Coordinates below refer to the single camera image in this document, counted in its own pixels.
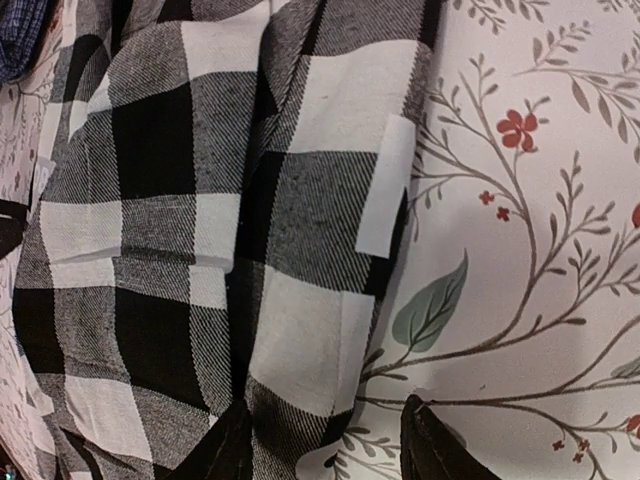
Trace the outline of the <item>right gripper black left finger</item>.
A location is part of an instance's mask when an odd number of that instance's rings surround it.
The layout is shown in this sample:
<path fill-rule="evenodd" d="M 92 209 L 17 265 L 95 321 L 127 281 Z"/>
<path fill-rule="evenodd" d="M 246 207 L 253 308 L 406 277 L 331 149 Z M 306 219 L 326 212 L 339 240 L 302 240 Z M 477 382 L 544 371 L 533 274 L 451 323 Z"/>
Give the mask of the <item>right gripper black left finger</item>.
<path fill-rule="evenodd" d="M 244 399 L 235 399 L 192 452 L 167 478 L 251 480 L 252 417 Z"/>

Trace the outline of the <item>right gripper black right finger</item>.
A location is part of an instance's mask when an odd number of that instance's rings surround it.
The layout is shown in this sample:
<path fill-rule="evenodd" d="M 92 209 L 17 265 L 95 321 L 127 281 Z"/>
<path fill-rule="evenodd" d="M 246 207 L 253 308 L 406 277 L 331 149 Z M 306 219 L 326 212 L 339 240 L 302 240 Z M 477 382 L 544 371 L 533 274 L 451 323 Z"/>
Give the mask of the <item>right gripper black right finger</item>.
<path fill-rule="evenodd" d="M 416 394 L 406 399 L 402 409 L 400 438 L 404 480 L 499 480 Z"/>

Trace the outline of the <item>black white checkered shirt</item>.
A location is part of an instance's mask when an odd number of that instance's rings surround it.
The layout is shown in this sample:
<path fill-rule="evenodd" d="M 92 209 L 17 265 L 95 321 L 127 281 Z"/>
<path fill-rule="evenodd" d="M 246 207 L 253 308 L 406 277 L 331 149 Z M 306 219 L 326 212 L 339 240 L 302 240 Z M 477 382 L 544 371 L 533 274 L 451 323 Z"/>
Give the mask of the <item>black white checkered shirt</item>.
<path fill-rule="evenodd" d="M 334 479 L 437 1 L 68 1 L 12 317 L 34 479 L 168 479 L 235 399 Z"/>

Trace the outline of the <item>blue checkered shirt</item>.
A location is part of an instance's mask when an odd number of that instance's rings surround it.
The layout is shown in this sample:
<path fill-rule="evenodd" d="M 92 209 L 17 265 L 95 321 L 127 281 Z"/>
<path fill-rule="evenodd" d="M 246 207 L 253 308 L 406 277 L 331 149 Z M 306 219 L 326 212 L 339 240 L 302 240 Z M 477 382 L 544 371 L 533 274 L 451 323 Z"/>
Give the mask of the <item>blue checkered shirt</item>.
<path fill-rule="evenodd" d="M 19 79 L 27 70 L 39 42 L 49 2 L 1 2 L 1 83 Z"/>

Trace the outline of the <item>floral patterned table cloth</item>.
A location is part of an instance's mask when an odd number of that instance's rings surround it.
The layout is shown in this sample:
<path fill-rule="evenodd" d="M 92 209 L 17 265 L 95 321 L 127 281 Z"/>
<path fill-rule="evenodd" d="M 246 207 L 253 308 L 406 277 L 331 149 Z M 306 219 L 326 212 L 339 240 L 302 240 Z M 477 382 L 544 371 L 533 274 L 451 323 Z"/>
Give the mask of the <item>floral patterned table cloth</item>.
<path fill-rule="evenodd" d="M 35 467 L 1 265 L 1 448 Z M 437 1 L 403 235 L 334 479 L 403 479 L 418 395 L 499 479 L 639 475 L 639 5 Z"/>

